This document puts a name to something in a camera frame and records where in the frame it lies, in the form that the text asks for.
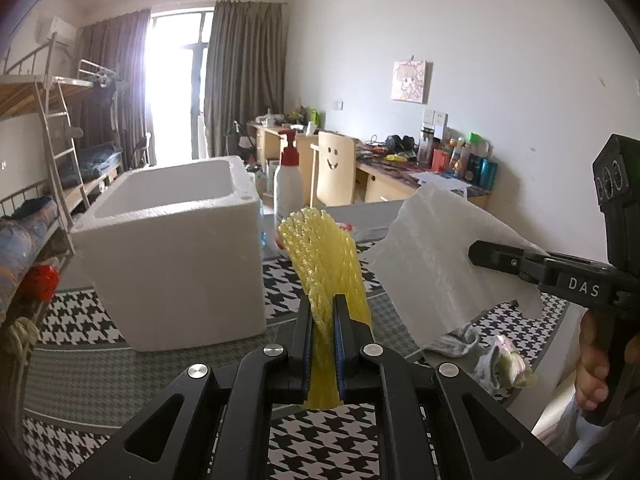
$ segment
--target canvas print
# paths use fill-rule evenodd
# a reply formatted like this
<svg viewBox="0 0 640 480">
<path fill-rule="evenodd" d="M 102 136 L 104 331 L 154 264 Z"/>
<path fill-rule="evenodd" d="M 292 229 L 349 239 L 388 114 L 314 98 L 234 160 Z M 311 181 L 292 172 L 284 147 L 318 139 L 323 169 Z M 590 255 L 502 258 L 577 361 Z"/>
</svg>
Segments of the canvas print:
<svg viewBox="0 0 640 480">
<path fill-rule="evenodd" d="M 426 61 L 396 61 L 391 98 L 397 101 L 422 103 L 426 73 Z"/>
</svg>

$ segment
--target gray curtain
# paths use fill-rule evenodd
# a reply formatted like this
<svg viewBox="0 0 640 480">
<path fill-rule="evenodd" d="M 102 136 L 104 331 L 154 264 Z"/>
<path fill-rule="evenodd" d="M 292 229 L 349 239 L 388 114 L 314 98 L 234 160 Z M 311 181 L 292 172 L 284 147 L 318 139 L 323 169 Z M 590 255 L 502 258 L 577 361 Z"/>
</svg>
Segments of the gray curtain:
<svg viewBox="0 0 640 480">
<path fill-rule="evenodd" d="M 282 6 L 216 3 L 209 40 L 204 117 L 209 155 L 224 155 L 224 137 L 267 108 L 282 113 L 284 47 Z"/>
<path fill-rule="evenodd" d="M 87 98 L 74 107 L 74 125 L 84 130 L 78 145 L 115 142 L 123 150 L 125 170 L 132 168 L 136 143 L 152 128 L 145 110 L 145 40 L 150 19 L 150 9 L 139 10 L 84 27 L 80 37 L 80 57 L 115 70 L 124 82 L 117 96 L 117 132 L 108 105 Z"/>
</svg>

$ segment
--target finger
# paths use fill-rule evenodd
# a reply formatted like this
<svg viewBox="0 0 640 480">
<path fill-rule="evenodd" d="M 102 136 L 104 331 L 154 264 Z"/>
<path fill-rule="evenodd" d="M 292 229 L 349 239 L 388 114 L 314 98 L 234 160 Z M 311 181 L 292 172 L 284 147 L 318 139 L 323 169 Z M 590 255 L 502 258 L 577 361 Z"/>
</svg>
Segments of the finger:
<svg viewBox="0 0 640 480">
<path fill-rule="evenodd" d="M 592 345 L 596 342 L 597 333 L 598 327 L 596 325 L 596 319 L 591 313 L 591 310 L 588 310 L 580 320 L 580 339 L 585 343 Z"/>
<path fill-rule="evenodd" d="M 592 376 L 604 380 L 609 375 L 607 354 L 585 339 L 580 340 L 580 362 Z"/>
<path fill-rule="evenodd" d="M 587 399 L 594 402 L 602 402 L 609 395 L 609 389 L 605 382 L 592 376 L 582 364 L 578 366 L 576 373 L 575 389 L 580 390 Z"/>
<path fill-rule="evenodd" d="M 625 361 L 631 364 L 640 363 L 640 334 L 626 344 Z"/>
<path fill-rule="evenodd" d="M 598 405 L 592 400 L 587 399 L 587 397 L 580 390 L 575 391 L 575 402 L 582 409 L 587 410 L 588 412 L 595 410 Z"/>
</svg>

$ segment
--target metal screw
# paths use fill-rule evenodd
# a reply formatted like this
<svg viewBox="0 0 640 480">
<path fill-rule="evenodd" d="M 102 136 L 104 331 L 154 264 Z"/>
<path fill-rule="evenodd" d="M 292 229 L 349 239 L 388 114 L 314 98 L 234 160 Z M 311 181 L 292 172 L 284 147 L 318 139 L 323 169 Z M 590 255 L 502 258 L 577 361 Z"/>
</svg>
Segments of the metal screw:
<svg viewBox="0 0 640 480">
<path fill-rule="evenodd" d="M 262 351 L 269 357 L 276 357 L 284 352 L 284 346 L 277 343 L 271 343 L 265 346 Z"/>
<path fill-rule="evenodd" d="M 438 371 L 445 377 L 455 377 L 460 370 L 453 363 L 442 363 L 438 367 Z"/>
<path fill-rule="evenodd" d="M 362 351 L 370 357 L 378 357 L 379 355 L 382 355 L 383 348 L 375 343 L 370 343 L 368 345 L 364 345 Z"/>
<path fill-rule="evenodd" d="M 207 365 L 196 364 L 196 365 L 191 365 L 189 367 L 188 373 L 189 373 L 189 377 L 193 377 L 194 379 L 199 379 L 207 375 L 208 371 L 209 369 L 207 368 Z"/>
</svg>

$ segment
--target yellow mesh packaging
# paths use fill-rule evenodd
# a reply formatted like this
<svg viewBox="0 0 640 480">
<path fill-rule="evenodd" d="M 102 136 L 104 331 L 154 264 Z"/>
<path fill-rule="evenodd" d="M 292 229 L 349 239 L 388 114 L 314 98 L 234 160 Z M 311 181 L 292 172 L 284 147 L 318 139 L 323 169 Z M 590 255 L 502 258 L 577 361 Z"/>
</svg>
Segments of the yellow mesh packaging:
<svg viewBox="0 0 640 480">
<path fill-rule="evenodd" d="M 309 296 L 314 319 L 311 384 L 305 407 L 334 408 L 341 404 L 335 382 L 334 295 L 344 294 L 351 319 L 371 328 L 356 244 L 326 211 L 315 208 L 292 213 L 278 232 Z"/>
</svg>

